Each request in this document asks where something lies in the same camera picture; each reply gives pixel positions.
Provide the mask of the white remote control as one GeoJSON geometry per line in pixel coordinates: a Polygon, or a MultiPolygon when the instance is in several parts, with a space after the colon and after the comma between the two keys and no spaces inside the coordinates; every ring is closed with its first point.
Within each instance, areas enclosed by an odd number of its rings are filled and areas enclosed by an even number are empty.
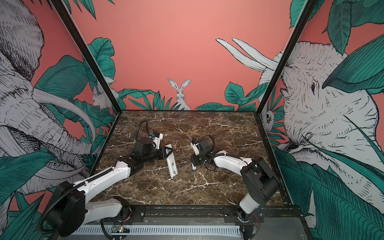
{"type": "Polygon", "coordinates": [[[175,156],[174,156],[174,150],[170,156],[166,156],[166,160],[167,160],[167,164],[168,164],[170,177],[174,178],[178,174],[177,164],[176,164],[175,156]]]}

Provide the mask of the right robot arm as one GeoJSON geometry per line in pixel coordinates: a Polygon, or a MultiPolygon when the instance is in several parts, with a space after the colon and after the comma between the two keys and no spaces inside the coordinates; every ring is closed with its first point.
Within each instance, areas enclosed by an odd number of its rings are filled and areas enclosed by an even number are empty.
{"type": "Polygon", "coordinates": [[[281,188],[282,183],[276,173],[260,156],[255,158],[243,158],[220,150],[203,137],[196,139],[192,137],[191,147],[194,154],[191,156],[193,169],[203,165],[207,169],[214,165],[216,168],[226,169],[243,178],[247,188],[247,194],[237,204],[237,216],[241,222],[248,222],[253,212],[265,205],[273,195],[281,188]]]}

